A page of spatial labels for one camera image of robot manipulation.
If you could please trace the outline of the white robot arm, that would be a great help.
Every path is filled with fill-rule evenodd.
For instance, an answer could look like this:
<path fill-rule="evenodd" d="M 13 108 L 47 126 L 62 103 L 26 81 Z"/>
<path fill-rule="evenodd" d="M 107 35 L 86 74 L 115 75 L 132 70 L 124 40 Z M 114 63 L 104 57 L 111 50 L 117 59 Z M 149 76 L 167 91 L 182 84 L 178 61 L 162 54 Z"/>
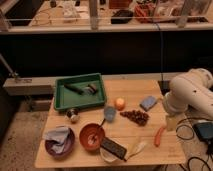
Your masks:
<path fill-rule="evenodd" d="M 204 68 L 190 69 L 172 78 L 169 82 L 170 91 L 164 95 L 162 101 L 167 112 L 167 130 L 175 129 L 188 106 L 213 118 L 212 86 L 213 74 Z"/>

